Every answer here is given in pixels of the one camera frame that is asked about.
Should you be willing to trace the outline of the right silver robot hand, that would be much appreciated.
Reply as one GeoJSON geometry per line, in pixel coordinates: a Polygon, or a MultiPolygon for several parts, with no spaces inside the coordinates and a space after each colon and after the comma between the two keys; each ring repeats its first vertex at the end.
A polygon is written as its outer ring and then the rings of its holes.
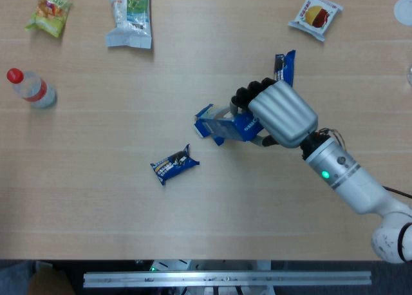
{"type": "Polygon", "coordinates": [[[287,82],[265,78],[239,88],[230,101],[231,112],[249,111],[285,148],[297,148],[316,131],[318,115],[287,82]]]}

